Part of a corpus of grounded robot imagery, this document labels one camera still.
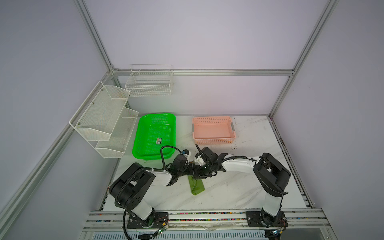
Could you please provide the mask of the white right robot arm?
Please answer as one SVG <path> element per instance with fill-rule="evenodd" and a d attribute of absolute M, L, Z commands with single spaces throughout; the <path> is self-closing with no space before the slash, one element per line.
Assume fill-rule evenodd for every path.
<path fill-rule="evenodd" d="M 260 223 L 271 227 L 282 216 L 281 207 L 291 172 L 273 155 L 263 153 L 259 157 L 233 156 L 227 153 L 217 155 L 210 148 L 197 148 L 192 167 L 193 180 L 214 177 L 218 172 L 241 172 L 254 174 L 266 192 L 260 213 Z"/>

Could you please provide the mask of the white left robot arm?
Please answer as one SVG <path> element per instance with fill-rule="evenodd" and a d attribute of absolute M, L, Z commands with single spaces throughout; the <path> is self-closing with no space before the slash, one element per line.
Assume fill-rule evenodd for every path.
<path fill-rule="evenodd" d="M 144 200 L 144 196 L 151 186 L 170 187 L 179 177 L 187 175 L 191 168 L 190 157 L 191 153 L 184 150 L 163 170 L 145 168 L 139 163 L 132 164 L 109 188 L 115 206 L 150 225 L 155 210 Z"/>

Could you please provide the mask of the green paper napkin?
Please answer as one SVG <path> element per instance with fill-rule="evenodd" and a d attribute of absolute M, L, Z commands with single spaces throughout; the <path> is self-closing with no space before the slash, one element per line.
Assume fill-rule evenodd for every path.
<path fill-rule="evenodd" d="M 192 195 L 196 196 L 205 191 L 205 186 L 201 179 L 194 179 L 192 176 L 188 176 L 188 180 Z"/>

